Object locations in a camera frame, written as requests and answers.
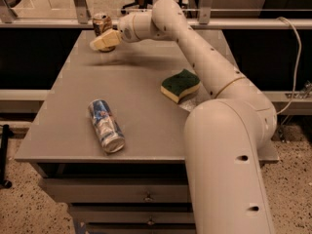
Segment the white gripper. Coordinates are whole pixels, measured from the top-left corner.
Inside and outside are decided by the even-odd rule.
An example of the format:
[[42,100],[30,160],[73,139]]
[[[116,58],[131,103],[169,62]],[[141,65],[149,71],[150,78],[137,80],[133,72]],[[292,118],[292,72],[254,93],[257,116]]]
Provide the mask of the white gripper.
[[119,45],[122,39],[128,43],[136,42],[137,37],[134,31],[134,18],[134,14],[128,14],[120,18],[118,24],[119,31],[107,29],[90,43],[90,47],[93,50],[103,51]]

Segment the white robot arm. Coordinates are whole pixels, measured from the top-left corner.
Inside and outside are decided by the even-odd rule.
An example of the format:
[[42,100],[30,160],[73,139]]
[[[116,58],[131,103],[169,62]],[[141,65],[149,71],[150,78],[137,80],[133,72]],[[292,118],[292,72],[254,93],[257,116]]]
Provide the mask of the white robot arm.
[[276,109],[234,64],[188,24],[174,0],[130,13],[92,41],[95,50],[121,42],[169,38],[198,75],[209,100],[184,127],[185,166],[197,234],[275,234],[258,161],[270,147]]

